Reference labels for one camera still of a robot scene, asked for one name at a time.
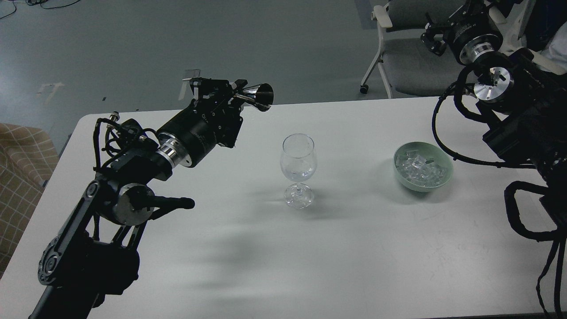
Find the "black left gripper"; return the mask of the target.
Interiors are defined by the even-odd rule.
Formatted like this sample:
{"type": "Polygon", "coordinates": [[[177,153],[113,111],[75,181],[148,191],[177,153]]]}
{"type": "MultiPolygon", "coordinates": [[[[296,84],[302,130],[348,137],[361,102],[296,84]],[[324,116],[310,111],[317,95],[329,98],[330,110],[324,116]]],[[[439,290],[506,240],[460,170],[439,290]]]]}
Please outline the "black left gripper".
{"type": "Polygon", "coordinates": [[[243,124],[243,89],[247,79],[184,78],[193,97],[183,109],[157,131],[159,149],[172,168],[195,167],[217,145],[234,148],[243,124]]]}

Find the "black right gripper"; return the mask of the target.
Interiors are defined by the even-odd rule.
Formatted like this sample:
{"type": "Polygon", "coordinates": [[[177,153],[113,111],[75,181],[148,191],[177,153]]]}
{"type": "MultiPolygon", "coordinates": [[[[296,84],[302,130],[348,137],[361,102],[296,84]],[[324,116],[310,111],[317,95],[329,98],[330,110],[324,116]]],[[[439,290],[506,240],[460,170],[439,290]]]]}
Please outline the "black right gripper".
{"type": "Polygon", "coordinates": [[[460,65],[470,65],[484,53],[497,52],[504,38],[489,16],[494,5],[492,0],[466,0],[448,21],[428,20],[421,42],[436,56],[442,56],[448,45],[460,65]]]}

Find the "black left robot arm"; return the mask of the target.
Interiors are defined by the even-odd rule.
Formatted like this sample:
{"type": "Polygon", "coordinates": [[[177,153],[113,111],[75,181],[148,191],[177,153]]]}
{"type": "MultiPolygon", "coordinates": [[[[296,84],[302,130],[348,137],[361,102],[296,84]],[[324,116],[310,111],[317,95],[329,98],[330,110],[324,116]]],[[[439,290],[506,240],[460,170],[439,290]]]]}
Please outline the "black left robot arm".
{"type": "Polygon", "coordinates": [[[242,107],[256,99],[245,79],[187,82],[190,105],[158,130],[119,123],[116,112],[97,119],[95,177],[42,253],[37,278],[45,291],[31,319],[85,319],[107,295],[121,295],[138,279],[147,222],[194,208],[191,198],[157,196],[148,183],[168,180],[178,165],[195,167],[217,145],[233,148],[242,107]]]}

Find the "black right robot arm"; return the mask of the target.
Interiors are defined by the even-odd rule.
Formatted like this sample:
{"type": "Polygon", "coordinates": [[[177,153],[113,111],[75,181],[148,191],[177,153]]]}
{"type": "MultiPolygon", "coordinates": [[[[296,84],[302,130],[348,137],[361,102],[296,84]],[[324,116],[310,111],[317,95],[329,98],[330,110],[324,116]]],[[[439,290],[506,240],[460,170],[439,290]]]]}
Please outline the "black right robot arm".
{"type": "Polygon", "coordinates": [[[556,262],[553,302],[555,316],[563,318],[560,289],[566,252],[566,69],[541,55],[539,49],[558,35],[557,13],[544,17],[547,1],[521,0],[521,14],[505,35],[497,28],[505,23],[511,2],[466,0],[455,12],[440,13],[427,24],[420,39],[429,52],[442,56],[448,48],[463,66],[458,78],[439,97],[432,117],[432,133],[439,147],[455,161],[474,165],[535,169],[545,182],[523,181],[504,191],[506,214],[512,229],[537,242],[551,241],[551,250],[539,279],[556,262]],[[480,161],[452,151],[437,134],[437,114],[453,94],[456,109],[489,130],[482,139],[500,158],[480,161]],[[540,202],[555,230],[528,230],[520,219],[516,192],[540,195],[540,202]]]}

